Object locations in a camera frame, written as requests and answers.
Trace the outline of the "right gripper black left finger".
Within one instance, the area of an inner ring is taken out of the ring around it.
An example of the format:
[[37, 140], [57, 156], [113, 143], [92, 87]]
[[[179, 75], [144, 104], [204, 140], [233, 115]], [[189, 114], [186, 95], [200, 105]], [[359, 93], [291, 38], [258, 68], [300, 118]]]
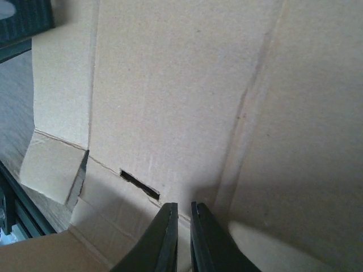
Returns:
[[178, 204], [165, 203], [138, 243], [111, 271], [177, 271]]

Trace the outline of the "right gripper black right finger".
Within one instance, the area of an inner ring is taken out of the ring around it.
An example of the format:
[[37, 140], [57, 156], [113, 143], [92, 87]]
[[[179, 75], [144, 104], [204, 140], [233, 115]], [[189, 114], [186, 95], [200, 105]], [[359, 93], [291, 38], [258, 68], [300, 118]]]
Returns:
[[204, 203], [191, 203], [192, 271], [259, 271]]

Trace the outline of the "cardboard box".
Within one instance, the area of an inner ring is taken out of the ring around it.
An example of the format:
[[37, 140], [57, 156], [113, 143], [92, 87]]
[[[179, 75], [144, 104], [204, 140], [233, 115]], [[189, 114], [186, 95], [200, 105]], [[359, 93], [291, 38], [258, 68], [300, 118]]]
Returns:
[[192, 202], [262, 271], [362, 270], [361, 1], [53, 1], [1, 64], [1, 160], [71, 213], [2, 271], [108, 271]]

